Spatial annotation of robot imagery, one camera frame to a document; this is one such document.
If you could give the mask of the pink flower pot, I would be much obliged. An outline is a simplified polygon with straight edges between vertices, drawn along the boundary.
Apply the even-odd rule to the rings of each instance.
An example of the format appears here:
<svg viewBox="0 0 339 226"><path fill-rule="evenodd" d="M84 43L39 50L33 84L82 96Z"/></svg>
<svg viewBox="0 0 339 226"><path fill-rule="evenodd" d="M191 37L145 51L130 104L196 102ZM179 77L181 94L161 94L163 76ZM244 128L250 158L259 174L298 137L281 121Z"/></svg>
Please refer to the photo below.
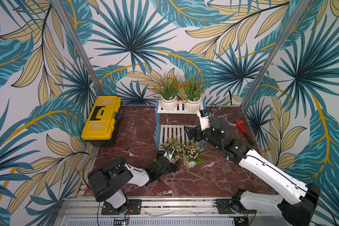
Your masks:
<svg viewBox="0 0 339 226"><path fill-rule="evenodd" d="M170 139L167 142L160 144L159 153L164 155L165 151L167 151L170 148L174 149L174 153L173 153L173 156L170 162L175 163L177 160L181 160L182 149L181 149L181 144L177 138Z"/></svg>
<svg viewBox="0 0 339 226"><path fill-rule="evenodd" d="M180 146L180 152L180 157L188 169L204 163L203 155L206 152L197 142L189 141L187 144L182 144Z"/></svg>

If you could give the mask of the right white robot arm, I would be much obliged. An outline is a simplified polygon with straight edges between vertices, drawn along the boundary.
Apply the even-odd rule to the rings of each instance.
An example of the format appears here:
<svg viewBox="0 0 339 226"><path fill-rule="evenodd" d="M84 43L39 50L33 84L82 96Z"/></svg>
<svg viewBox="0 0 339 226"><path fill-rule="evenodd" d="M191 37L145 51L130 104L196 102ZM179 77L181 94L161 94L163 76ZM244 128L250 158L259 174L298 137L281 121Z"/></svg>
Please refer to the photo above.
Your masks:
<svg viewBox="0 0 339 226"><path fill-rule="evenodd" d="M308 226L318 204L321 189L314 183L305 184L280 170L255 149L232 136L226 121L200 118L200 125L185 126L190 141L206 141L228 161L238 164L271 186L277 195L264 195L240 189L231 198L228 208L241 214L263 211L283 217L292 226Z"/></svg>

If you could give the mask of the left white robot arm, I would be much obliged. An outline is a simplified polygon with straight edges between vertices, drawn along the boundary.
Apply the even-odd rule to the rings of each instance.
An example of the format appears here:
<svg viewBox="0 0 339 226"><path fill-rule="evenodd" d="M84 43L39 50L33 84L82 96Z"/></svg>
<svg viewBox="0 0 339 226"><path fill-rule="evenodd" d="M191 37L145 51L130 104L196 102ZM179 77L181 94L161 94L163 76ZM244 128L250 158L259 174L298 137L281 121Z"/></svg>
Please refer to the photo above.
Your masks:
<svg viewBox="0 0 339 226"><path fill-rule="evenodd" d="M164 173L175 173L179 161L172 162L171 157L172 155L164 153L158 155L146 168L137 168L119 156L92 170L88 174L88 181L96 201L111 205L116 214L124 213L130 202L122 188L127 184L148 187L159 181Z"/></svg>

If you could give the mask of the red flower pot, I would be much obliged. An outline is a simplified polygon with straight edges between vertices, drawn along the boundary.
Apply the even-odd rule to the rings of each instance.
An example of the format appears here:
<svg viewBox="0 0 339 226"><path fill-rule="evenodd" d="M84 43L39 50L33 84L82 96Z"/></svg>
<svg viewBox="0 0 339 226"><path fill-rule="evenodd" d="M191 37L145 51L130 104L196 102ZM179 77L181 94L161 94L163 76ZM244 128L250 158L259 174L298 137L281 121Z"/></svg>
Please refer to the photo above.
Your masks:
<svg viewBox="0 0 339 226"><path fill-rule="evenodd" d="M160 95L162 109L168 113L174 112L177 107L177 94L182 90L182 83L176 76L164 76L156 82L152 91Z"/></svg>
<svg viewBox="0 0 339 226"><path fill-rule="evenodd" d="M200 109L202 95L208 87L207 82L201 76L190 76L182 83L185 109L189 113L195 113Z"/></svg>

